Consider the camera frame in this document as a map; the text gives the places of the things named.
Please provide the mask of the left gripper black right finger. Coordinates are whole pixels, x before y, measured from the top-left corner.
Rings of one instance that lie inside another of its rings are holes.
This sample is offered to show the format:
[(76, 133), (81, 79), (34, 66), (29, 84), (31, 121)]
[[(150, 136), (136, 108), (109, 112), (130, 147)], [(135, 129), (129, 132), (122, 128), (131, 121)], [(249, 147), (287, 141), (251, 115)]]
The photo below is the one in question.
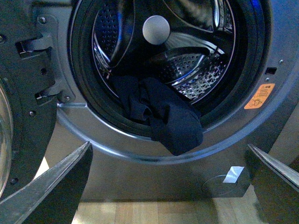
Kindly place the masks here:
[(248, 144), (247, 162), (251, 184), (270, 224), (299, 222), (299, 157), (287, 154), (276, 159), (253, 144)]

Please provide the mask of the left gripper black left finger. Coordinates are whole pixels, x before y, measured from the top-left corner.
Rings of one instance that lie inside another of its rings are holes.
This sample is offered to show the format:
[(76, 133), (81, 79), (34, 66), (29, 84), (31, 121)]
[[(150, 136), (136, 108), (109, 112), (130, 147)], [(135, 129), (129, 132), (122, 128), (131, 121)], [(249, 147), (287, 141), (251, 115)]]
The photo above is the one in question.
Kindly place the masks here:
[(2, 224), (70, 224), (84, 192), (93, 146), (86, 142), (0, 203)]

